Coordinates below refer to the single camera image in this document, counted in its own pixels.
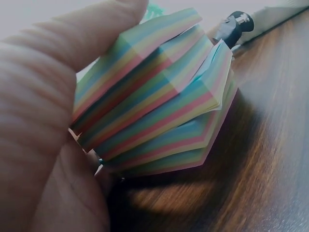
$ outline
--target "wooden surface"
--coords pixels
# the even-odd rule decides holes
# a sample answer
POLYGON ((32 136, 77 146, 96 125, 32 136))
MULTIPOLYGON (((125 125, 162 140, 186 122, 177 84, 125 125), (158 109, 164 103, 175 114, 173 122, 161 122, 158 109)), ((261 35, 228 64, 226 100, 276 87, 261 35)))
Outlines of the wooden surface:
POLYGON ((244 50, 205 164, 118 185, 113 232, 309 231, 309 11, 244 50))

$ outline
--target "striped paper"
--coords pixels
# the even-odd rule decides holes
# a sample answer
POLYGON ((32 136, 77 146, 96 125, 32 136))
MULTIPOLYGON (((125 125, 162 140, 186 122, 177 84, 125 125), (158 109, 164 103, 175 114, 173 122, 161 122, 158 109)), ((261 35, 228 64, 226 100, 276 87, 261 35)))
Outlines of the striped paper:
POLYGON ((124 177, 201 165, 235 96, 232 52, 194 9, 123 32, 78 83, 71 129, 124 177))

